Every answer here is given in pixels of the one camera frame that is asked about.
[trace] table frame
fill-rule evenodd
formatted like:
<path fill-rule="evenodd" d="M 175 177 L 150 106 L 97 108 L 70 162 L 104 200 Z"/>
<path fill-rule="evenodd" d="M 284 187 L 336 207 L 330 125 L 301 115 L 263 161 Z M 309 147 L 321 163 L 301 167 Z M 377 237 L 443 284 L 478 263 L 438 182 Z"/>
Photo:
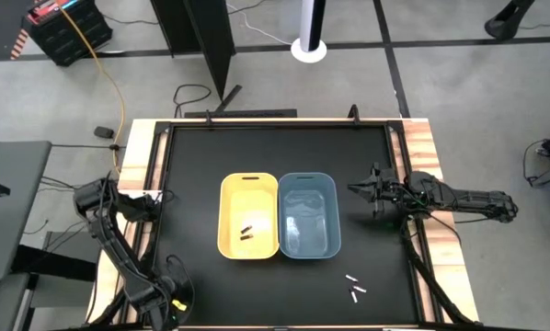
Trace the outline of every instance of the table frame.
<path fill-rule="evenodd" d="M 399 178 L 411 170 L 425 171 L 442 179 L 441 167 L 439 164 L 434 141 L 430 132 L 430 125 L 426 119 L 216 119 L 210 124 L 228 123 L 250 123 L 259 121 L 270 122 L 307 122 L 319 121 L 323 124 L 336 122 L 351 124 L 359 121 L 380 122 L 390 124 L 393 129 L 390 138 L 393 146 L 396 171 Z M 179 125 L 199 125 L 206 120 L 135 120 L 124 156 L 122 171 L 120 175 L 119 188 L 124 189 L 159 189 L 161 177 L 165 171 L 166 164 L 166 143 L 168 134 L 165 127 L 158 126 L 157 122 L 174 122 Z M 450 226 L 454 226 L 453 216 L 450 212 L 434 212 Z M 124 228 L 124 235 L 132 247 L 136 247 L 141 257 L 148 247 L 148 239 L 152 229 L 150 223 L 138 226 L 134 223 L 126 223 L 123 218 L 118 218 L 119 227 Z M 477 312 L 471 292 L 471 286 L 464 266 L 463 252 L 456 236 L 443 225 L 434 222 L 432 219 L 410 223 L 410 231 L 421 231 L 415 241 L 415 248 L 422 255 L 423 259 L 432 266 L 436 280 L 449 295 L 451 300 L 470 319 L 477 320 Z M 427 322 L 449 322 L 448 317 L 438 307 L 436 300 L 429 293 L 424 280 L 417 273 L 414 278 L 419 288 L 419 301 L 421 309 L 418 315 L 423 316 Z M 111 302 L 117 291 L 121 289 L 122 279 L 117 270 L 113 267 L 107 256 L 102 254 L 98 267 L 97 300 L 95 302 L 92 319 L 105 309 Z M 131 307 L 126 307 L 115 319 L 116 322 L 135 322 L 136 312 Z"/>

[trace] plastic bin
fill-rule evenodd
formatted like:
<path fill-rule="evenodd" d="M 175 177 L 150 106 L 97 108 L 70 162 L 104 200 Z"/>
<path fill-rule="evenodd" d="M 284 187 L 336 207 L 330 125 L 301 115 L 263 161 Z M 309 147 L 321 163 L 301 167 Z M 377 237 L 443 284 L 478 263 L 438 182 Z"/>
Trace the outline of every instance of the plastic bin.
<path fill-rule="evenodd" d="M 337 189 L 322 173 L 292 173 L 279 181 L 281 252 L 291 258 L 331 258 L 340 250 Z"/>
<path fill-rule="evenodd" d="M 220 253 L 231 259 L 260 259 L 278 249 L 277 179 L 264 173 L 226 177 L 220 195 Z"/>

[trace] gray concrete floor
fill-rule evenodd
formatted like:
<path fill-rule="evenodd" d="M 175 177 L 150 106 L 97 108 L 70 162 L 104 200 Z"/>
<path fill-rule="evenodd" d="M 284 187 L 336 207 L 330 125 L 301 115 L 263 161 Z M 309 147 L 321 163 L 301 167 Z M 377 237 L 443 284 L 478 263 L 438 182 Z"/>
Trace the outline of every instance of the gray concrete floor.
<path fill-rule="evenodd" d="M 230 0 L 233 6 L 254 0 Z M 506 0 L 383 0 L 392 40 L 484 39 L 484 22 Z M 155 20 L 148 2 L 97 0 L 118 19 Z M 247 11 L 251 25 L 293 41 L 299 0 L 268 0 Z M 231 16 L 235 43 L 273 44 L 250 31 L 240 14 Z M 379 41 L 370 0 L 328 1 L 325 41 Z M 537 1 L 523 26 L 550 23 L 550 0 Z M 158 26 L 110 23 L 114 38 L 104 51 L 166 47 Z M 550 28 L 522 30 L 520 37 L 550 36 Z M 24 53 L 39 53 L 29 42 Z M 489 325 L 550 330 L 550 186 L 529 188 L 522 179 L 522 153 L 529 143 L 550 137 L 550 44 L 441 47 L 395 50 L 413 117 L 430 118 L 445 179 L 455 187 L 500 189 L 519 204 L 511 224 L 473 223 L 462 234 L 467 270 L 480 319 Z M 106 59 L 127 103 L 126 135 L 138 118 L 171 117 L 180 84 L 212 86 L 201 56 Z M 237 54 L 227 90 L 244 88 L 231 109 L 298 108 L 302 117 L 344 117 L 351 104 L 362 116 L 398 117 L 383 50 L 330 51 L 314 65 L 288 52 Z M 183 100 L 201 91 L 185 90 Z M 214 109 L 215 93 L 185 111 Z M 48 61 L 0 63 L 0 140 L 47 139 L 54 143 L 106 144 L 92 135 L 97 125 L 116 127 L 118 100 L 92 61 L 69 68 Z M 536 157 L 531 169 L 542 170 Z M 72 184 L 104 176 L 111 169 L 106 150 L 52 150 L 46 174 Z M 37 197 L 23 238 L 41 247 L 46 231 L 62 231 L 77 221 L 67 193 Z M 37 313 L 33 329 L 78 325 L 85 308 Z"/>

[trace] black storage case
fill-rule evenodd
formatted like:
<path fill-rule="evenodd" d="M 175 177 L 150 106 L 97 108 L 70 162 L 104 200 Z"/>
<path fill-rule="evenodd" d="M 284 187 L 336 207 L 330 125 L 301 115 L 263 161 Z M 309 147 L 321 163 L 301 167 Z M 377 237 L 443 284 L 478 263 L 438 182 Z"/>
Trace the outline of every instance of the black storage case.
<path fill-rule="evenodd" d="M 93 49 L 111 39 L 112 29 L 97 9 L 95 0 L 77 0 L 65 10 Z M 60 11 L 38 25 L 30 22 L 27 17 L 24 20 L 29 27 L 29 36 L 57 65 L 69 66 L 89 54 L 89 49 Z"/>

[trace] black table surface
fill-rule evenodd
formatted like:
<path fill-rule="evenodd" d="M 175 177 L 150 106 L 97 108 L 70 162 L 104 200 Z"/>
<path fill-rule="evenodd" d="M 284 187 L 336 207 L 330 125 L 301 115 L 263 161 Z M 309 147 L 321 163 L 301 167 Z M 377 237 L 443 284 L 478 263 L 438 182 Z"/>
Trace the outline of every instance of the black table surface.
<path fill-rule="evenodd" d="M 0 184 L 11 190 L 0 198 L 0 279 L 11 268 L 50 150 L 49 142 L 0 143 Z"/>
<path fill-rule="evenodd" d="M 155 263 L 185 263 L 196 299 L 186 325 L 379 325 L 417 320 L 398 231 L 374 224 L 372 205 L 347 190 L 373 162 L 391 166 L 384 128 L 177 130 Z M 336 182 L 342 246 L 326 260 L 230 260 L 217 248 L 222 180 L 232 173 L 323 172 Z M 351 282 L 367 293 L 353 303 Z"/>

